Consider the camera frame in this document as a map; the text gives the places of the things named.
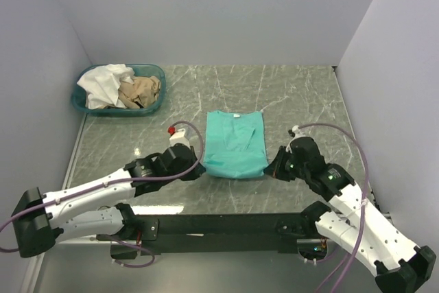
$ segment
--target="marble surface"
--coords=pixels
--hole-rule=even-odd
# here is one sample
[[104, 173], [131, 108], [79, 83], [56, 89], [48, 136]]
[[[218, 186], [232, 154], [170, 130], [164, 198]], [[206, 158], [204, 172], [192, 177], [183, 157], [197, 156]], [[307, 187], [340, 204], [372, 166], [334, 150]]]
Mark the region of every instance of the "marble surface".
[[[263, 111], [269, 162], [289, 141], [287, 129], [316, 121], [351, 127], [336, 76], [331, 67], [297, 66], [168, 66], [167, 95], [151, 117], [86, 118], [75, 154], [69, 186], [105, 176], [132, 159], [168, 146], [167, 128], [192, 121], [204, 134], [208, 111]], [[330, 128], [307, 130], [328, 162], [338, 163], [362, 186], [359, 153], [347, 138]], [[196, 137], [192, 139], [195, 148]], [[289, 183], [262, 177], [229, 180], [203, 175], [179, 180], [160, 191], [128, 202], [145, 213], [272, 213], [300, 212], [320, 197], [301, 180]]]

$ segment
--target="beige cloth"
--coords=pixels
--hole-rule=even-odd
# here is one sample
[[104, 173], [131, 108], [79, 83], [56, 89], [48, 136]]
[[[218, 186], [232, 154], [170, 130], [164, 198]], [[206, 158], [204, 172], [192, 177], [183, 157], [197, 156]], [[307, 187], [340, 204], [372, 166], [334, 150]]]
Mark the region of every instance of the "beige cloth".
[[127, 108], [140, 109], [157, 101], [160, 80], [157, 77], [134, 77], [134, 84], [121, 82], [119, 99]]

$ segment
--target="white wall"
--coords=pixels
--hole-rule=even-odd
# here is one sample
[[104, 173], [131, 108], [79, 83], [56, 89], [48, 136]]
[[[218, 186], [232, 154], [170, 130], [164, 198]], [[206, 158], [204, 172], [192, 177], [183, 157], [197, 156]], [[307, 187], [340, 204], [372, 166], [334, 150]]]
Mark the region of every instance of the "white wall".
[[[439, 0], [373, 0], [338, 67], [379, 204], [439, 254]], [[427, 288], [439, 292], [438, 265]]]
[[[57, 0], [0, 0], [0, 222], [22, 193], [59, 189], [80, 116], [69, 104], [89, 60]], [[16, 247], [12, 226], [0, 244]], [[17, 292], [28, 260], [0, 255], [0, 291]]]
[[94, 63], [337, 65], [372, 0], [60, 0]]

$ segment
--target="laundry basket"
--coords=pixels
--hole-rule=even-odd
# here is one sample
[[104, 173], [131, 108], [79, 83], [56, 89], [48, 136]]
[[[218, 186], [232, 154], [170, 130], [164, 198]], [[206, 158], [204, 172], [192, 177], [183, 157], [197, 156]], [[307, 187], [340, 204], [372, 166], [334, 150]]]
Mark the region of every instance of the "laundry basket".
[[[87, 71], [99, 66], [100, 65], [93, 65], [92, 67], [85, 69], [83, 72], [81, 72], [80, 76], [78, 77], [78, 80]], [[160, 80], [161, 86], [160, 86], [160, 92], [158, 92], [157, 101], [155, 101], [150, 106], [147, 106], [146, 108], [140, 108], [140, 109], [107, 108], [107, 109], [92, 110], [85, 106], [86, 98], [87, 98], [86, 91], [81, 86], [75, 85], [75, 89], [71, 96], [71, 103], [73, 104], [73, 107], [78, 111], [82, 111], [85, 113], [89, 113], [90, 115], [101, 116], [101, 117], [142, 117], [142, 116], [151, 115], [152, 113], [157, 111], [157, 109], [163, 103], [163, 99], [165, 98], [165, 94], [166, 94], [166, 79], [163, 70], [156, 65], [126, 65], [126, 66], [134, 70], [134, 75], [136, 77], [155, 76]]]

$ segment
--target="crumpled clothing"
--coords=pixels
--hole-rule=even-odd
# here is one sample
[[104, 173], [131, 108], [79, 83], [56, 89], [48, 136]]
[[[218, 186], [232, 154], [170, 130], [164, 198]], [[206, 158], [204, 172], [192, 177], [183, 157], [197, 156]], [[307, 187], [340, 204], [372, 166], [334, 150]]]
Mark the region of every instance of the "crumpled clothing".
[[100, 109], [112, 106], [126, 108], [119, 99], [121, 82], [134, 84], [134, 70], [125, 65], [102, 65], [87, 71], [78, 80], [87, 93], [86, 107]]
[[157, 77], [134, 77], [134, 84], [121, 82], [119, 99], [127, 108], [146, 108], [157, 101], [159, 92], [160, 80]]

